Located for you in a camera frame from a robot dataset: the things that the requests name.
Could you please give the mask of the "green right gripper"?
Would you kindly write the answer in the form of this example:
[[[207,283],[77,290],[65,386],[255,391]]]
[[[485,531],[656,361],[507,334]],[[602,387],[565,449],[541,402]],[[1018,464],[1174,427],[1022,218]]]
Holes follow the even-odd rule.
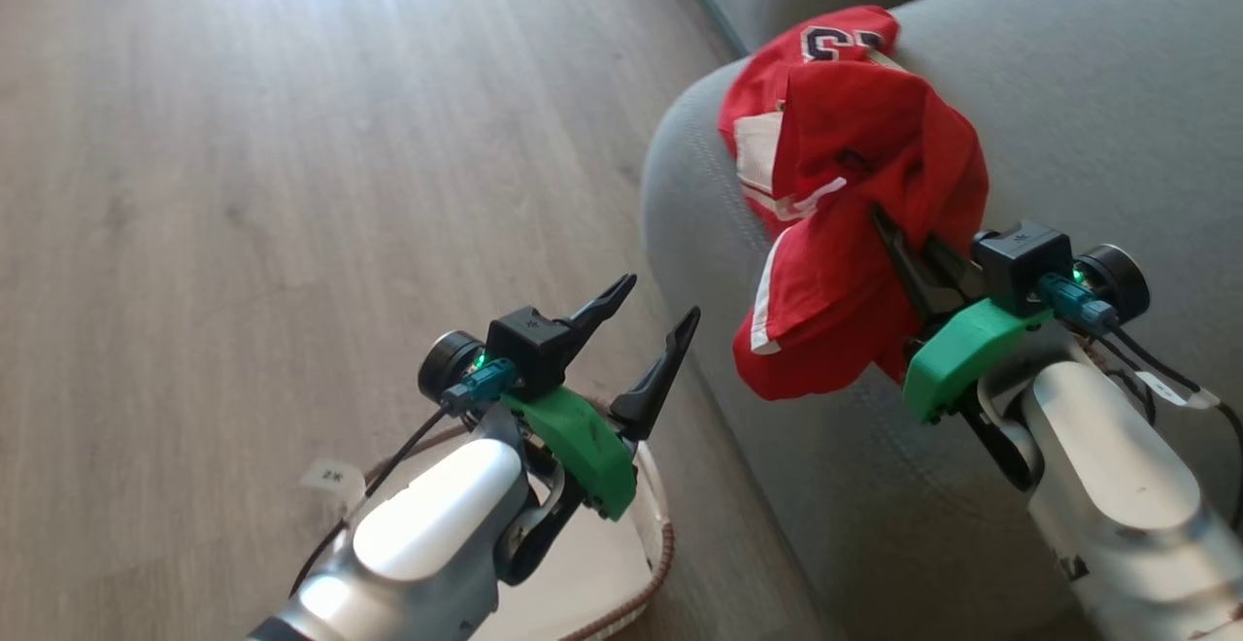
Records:
[[[907,243],[900,225],[880,207],[870,207],[873,225],[905,294],[924,325],[943,314],[943,287],[963,303],[987,296],[986,278],[971,258],[937,234],[929,234],[924,252]],[[1003,365],[1025,335],[1039,330],[1052,312],[1021,319],[989,299],[960,311],[935,330],[910,359],[902,401],[919,424],[965,417],[978,442],[989,452],[1006,480],[1021,493],[1030,493],[1043,472],[1043,456],[1029,429],[998,406],[1006,389],[989,385],[989,375]]]

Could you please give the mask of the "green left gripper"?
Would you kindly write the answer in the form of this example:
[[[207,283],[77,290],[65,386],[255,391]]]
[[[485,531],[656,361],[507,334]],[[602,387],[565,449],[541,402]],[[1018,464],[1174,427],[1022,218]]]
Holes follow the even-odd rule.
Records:
[[[556,319],[563,330],[556,350],[561,375],[590,335],[624,306],[636,283],[638,275],[622,275],[576,314]],[[501,398],[521,426],[520,460],[534,468],[537,480],[548,486],[548,494],[536,494],[528,476],[520,478],[523,499],[493,550],[500,583],[507,588],[525,583],[578,511],[594,511],[608,522],[622,521],[638,491],[634,451],[624,439],[648,441],[653,434],[700,319],[699,306],[692,306],[665,335],[664,350],[653,366],[613,399],[609,417],[618,434],[594,405],[568,388],[557,388],[533,401],[512,394]]]

